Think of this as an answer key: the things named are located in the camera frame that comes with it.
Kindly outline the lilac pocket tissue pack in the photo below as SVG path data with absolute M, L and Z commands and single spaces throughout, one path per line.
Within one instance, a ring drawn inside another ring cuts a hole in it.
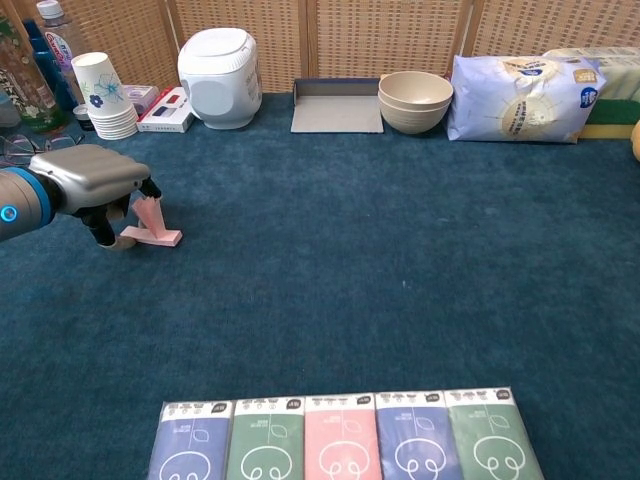
M 375 395 L 383 480 L 463 480 L 444 392 Z
M 163 404 L 147 480 L 224 480 L 235 404 Z

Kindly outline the pale green tissue pack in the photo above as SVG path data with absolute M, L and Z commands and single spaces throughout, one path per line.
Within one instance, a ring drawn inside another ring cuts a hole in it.
M 577 47 L 552 49 L 552 57 L 584 57 L 598 64 L 606 78 L 599 97 L 640 103 L 640 47 Z

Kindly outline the beige bowl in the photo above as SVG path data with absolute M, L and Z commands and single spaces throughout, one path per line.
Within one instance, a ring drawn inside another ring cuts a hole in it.
M 449 105 L 431 110 L 407 110 L 379 100 L 382 118 L 395 130 L 414 135 L 434 128 L 445 116 Z
M 435 74 L 399 71 L 381 76 L 378 94 L 384 102 L 402 109 L 433 110 L 447 106 L 454 89 L 447 79 Z

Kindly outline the green floral bottle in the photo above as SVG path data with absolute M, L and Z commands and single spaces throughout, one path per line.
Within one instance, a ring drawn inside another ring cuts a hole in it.
M 36 133 L 63 128 L 67 117 L 21 42 L 10 19 L 0 11 L 0 87 L 18 111 L 25 125 Z

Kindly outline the green yellow sponge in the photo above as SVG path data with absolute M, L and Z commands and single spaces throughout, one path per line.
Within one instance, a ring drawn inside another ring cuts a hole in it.
M 579 138 L 629 140 L 639 120 L 640 102 L 598 100 L 594 104 Z

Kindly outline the blue bottle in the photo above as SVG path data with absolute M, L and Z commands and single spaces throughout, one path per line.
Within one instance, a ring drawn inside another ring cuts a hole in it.
M 71 112 L 77 106 L 77 102 L 57 64 L 48 42 L 45 40 L 34 19 L 28 18 L 24 20 L 23 25 L 33 49 L 35 63 L 44 76 L 55 100 L 62 110 Z

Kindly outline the white box red blue print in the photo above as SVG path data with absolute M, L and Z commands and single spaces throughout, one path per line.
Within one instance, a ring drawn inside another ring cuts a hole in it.
M 169 87 L 139 117 L 137 129 L 139 132 L 185 133 L 194 118 L 185 89 Z

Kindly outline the grey cardboard tray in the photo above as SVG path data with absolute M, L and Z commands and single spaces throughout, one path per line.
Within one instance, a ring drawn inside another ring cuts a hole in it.
M 300 78 L 291 133 L 381 134 L 378 78 Z

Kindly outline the white rice cooker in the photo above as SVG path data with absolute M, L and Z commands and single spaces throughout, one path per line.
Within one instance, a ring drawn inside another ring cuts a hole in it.
M 177 69 L 195 116 L 214 130 L 247 126 L 262 104 L 255 39 L 241 28 L 211 28 L 181 48 Z

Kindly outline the pink block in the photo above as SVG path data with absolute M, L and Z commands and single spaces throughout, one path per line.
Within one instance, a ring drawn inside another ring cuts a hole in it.
M 121 232 L 123 237 L 147 245 L 162 247 L 178 245 L 182 239 L 182 232 L 166 227 L 159 199 L 141 197 L 133 203 L 132 208 L 138 218 L 138 226 L 127 226 Z

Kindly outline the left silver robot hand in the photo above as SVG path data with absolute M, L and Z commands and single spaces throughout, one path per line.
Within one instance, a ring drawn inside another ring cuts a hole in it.
M 147 165 L 99 145 L 37 154 L 28 170 L 53 195 L 54 212 L 80 219 L 96 243 L 111 251 L 135 245 L 134 239 L 115 234 L 110 223 L 127 214 L 131 194 L 139 191 L 146 197 L 162 197 Z

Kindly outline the clear bottle pink label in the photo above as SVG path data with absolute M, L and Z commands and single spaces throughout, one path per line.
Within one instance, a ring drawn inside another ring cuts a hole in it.
M 43 20 L 42 34 L 69 85 L 75 102 L 84 104 L 84 96 L 76 79 L 72 60 L 87 53 L 89 48 L 81 31 L 66 15 L 58 0 L 41 0 L 36 8 Z

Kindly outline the small lilac container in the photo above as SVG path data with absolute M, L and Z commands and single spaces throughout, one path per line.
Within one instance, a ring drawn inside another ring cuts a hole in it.
M 138 116 L 143 115 L 159 96 L 159 89 L 156 86 L 124 85 L 123 89 Z

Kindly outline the woven wooden folding screen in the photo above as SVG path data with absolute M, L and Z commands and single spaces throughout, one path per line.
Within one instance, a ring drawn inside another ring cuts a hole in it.
M 262 85 L 297 78 L 447 74 L 453 57 L 640 47 L 640 0 L 59 0 L 87 48 L 126 83 L 178 81 L 195 33 L 239 27 L 257 41 Z

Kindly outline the floral paper cup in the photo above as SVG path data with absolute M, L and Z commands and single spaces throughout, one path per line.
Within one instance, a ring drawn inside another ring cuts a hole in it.
M 71 65 L 91 115 L 110 117 L 132 106 L 106 53 L 78 55 L 72 59 Z

